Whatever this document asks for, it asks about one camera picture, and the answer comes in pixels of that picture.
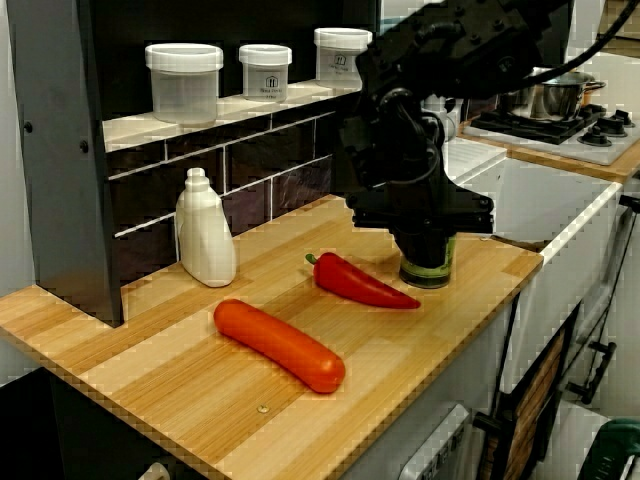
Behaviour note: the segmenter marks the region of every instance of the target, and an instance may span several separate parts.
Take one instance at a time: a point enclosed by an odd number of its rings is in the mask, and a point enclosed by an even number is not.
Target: black cabinet side panel
[[[82,10],[79,20],[74,0],[8,0],[7,7],[20,122],[31,127],[22,147],[36,281],[119,325],[90,16]]]
[[[165,465],[172,479],[204,479],[73,387],[49,376],[65,480],[134,480],[155,462]]]
[[[0,388],[3,479],[65,480],[48,373],[31,372]]]

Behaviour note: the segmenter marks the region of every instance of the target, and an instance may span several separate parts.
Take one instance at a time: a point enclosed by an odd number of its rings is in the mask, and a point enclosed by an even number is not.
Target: wooden countertop
[[[356,229],[328,196],[234,239],[235,281],[210,289],[180,264],[123,288],[112,329],[32,286],[0,299],[0,332],[67,383],[211,479],[338,478],[532,278],[542,257],[458,236],[452,281],[398,279],[391,235]],[[316,287],[306,253],[335,251],[422,302],[367,307]],[[313,393],[215,330],[212,311],[239,298],[340,355],[347,376]],[[266,413],[258,407],[265,405]]]
[[[595,163],[574,160],[573,158],[562,157],[547,152],[539,152],[520,145],[512,145],[504,142],[488,140],[482,137],[467,135],[463,133],[464,127],[470,122],[465,122],[460,126],[458,136],[467,140],[485,143],[496,147],[505,148],[507,157],[522,160],[524,162],[536,163],[558,170],[574,172],[588,177],[600,178],[610,182],[624,184],[629,178],[640,170],[640,140],[631,148],[627,149],[618,159],[609,166],[597,165]]]

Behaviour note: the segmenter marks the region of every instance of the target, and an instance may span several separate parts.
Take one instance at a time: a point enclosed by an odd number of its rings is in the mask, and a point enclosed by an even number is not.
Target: stovetop burner
[[[560,145],[585,127],[603,117],[606,109],[599,105],[587,105],[580,109],[578,117],[566,122],[537,121],[497,111],[484,112],[471,122],[474,128],[503,133],[514,137]]]

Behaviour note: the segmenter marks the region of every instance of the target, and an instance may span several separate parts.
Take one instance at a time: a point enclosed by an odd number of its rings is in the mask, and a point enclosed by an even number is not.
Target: stove
[[[482,113],[464,129],[467,135],[487,138],[563,157],[611,165],[640,140],[640,125],[629,114],[587,105],[578,117],[565,122],[536,121],[498,111]]]

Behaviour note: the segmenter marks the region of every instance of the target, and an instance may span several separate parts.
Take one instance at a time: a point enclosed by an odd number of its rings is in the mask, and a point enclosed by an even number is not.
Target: orange sausage
[[[345,375],[335,353],[306,333],[240,300],[224,300],[213,312],[218,331],[269,357],[318,393],[333,393]]]

